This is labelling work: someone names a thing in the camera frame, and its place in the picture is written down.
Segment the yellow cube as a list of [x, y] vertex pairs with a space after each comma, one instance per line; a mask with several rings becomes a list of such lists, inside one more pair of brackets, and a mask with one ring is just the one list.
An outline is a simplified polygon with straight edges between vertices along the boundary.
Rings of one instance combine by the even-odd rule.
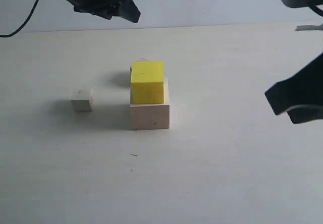
[[162, 61], [134, 62], [131, 72], [133, 104], [164, 102], [164, 63]]

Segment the large wooden cube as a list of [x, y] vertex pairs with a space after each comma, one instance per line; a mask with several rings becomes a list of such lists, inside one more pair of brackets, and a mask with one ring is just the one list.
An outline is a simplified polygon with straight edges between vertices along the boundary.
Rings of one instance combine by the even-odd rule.
[[168, 79], [164, 79], [164, 103], [134, 104], [130, 89], [130, 115], [133, 130], [157, 130], [170, 128], [170, 97]]

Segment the small white wooden cube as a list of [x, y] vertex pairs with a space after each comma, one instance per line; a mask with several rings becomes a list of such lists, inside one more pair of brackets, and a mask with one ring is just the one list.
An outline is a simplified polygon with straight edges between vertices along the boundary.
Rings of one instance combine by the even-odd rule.
[[73, 91], [71, 103], [75, 112], [91, 112], [93, 103], [92, 88], [77, 88]]

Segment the medium wooden cube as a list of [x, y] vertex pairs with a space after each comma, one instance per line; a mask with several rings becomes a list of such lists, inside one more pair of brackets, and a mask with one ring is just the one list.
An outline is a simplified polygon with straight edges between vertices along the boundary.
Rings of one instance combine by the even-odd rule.
[[129, 69], [130, 69], [130, 75], [132, 74], [132, 69], [133, 69], [133, 65], [134, 65], [134, 63], [135, 62], [148, 62], [149, 60], [147, 60], [147, 59], [145, 59], [145, 58], [140, 58], [140, 59], [138, 59], [138, 60], [136, 60], [136, 61], [134, 61], [132, 64], [131, 64], [131, 66], [129, 67]]

